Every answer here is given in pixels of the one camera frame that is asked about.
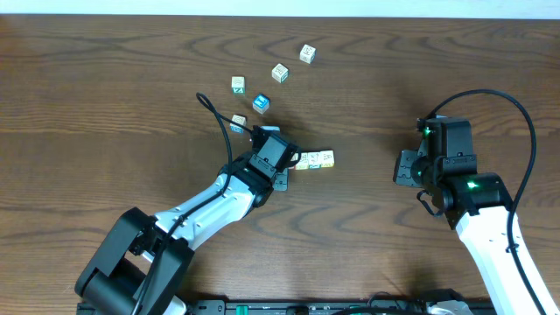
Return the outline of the wooden block red edge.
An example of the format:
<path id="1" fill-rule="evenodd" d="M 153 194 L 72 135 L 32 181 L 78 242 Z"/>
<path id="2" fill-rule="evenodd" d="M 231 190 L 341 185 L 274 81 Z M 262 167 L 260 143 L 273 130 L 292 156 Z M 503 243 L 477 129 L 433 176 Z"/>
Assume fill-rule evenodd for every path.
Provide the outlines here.
<path id="1" fill-rule="evenodd" d="M 294 169 L 297 161 L 299 160 L 299 154 L 295 153 L 294 156 L 291 158 L 289 169 Z"/>

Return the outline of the wooden block plain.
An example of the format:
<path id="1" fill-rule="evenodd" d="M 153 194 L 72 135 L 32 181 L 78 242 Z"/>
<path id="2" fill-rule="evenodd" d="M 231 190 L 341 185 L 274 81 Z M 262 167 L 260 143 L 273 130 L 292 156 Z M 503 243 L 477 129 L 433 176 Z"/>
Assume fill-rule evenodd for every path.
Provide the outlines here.
<path id="1" fill-rule="evenodd" d="M 331 168 L 335 165 L 334 152 L 332 150 L 322 150 L 320 152 L 320 165 L 322 168 Z"/>

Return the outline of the wooden block green edge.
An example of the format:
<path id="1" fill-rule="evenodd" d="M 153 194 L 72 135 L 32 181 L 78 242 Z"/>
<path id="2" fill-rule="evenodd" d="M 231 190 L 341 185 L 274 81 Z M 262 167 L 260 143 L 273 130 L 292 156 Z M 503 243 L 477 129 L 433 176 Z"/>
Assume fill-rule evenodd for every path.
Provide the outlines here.
<path id="1" fill-rule="evenodd" d="M 320 152 L 308 152 L 307 153 L 308 168 L 318 169 L 321 167 L 321 153 Z"/>

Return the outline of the wooden block yellow W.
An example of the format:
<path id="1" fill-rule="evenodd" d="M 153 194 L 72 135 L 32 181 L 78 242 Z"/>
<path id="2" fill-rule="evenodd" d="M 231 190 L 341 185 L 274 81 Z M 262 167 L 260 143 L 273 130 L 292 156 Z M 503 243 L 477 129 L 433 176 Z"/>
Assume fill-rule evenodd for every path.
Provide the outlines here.
<path id="1" fill-rule="evenodd" d="M 298 163 L 295 165 L 296 170 L 307 170 L 309 168 L 309 159 L 306 152 L 300 155 Z"/>

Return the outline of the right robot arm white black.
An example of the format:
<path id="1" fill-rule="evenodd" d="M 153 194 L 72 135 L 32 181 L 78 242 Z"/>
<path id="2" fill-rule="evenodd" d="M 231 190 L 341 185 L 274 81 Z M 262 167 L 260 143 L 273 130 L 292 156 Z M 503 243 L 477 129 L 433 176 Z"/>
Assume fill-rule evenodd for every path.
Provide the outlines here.
<path id="1" fill-rule="evenodd" d="M 445 217 L 465 244 L 499 314 L 557 314 L 559 309 L 523 240 L 508 227 L 513 200 L 501 177 L 480 173 L 471 124 L 465 118 L 420 119 L 422 141 L 402 150 L 393 180 L 418 189 L 428 213 Z"/>

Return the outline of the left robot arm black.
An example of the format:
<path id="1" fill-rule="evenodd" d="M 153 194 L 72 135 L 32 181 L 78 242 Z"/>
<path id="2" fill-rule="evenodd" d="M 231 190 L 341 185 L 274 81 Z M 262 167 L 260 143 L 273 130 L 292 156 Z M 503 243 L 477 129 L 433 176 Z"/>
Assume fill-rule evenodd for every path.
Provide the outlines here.
<path id="1" fill-rule="evenodd" d="M 256 126 L 251 136 L 251 150 L 231 157 L 188 201 L 153 215 L 133 207 L 119 217 L 74 286 L 94 313 L 186 313 L 176 291 L 196 249 L 264 205 L 301 157 L 300 147 L 274 129 Z"/>

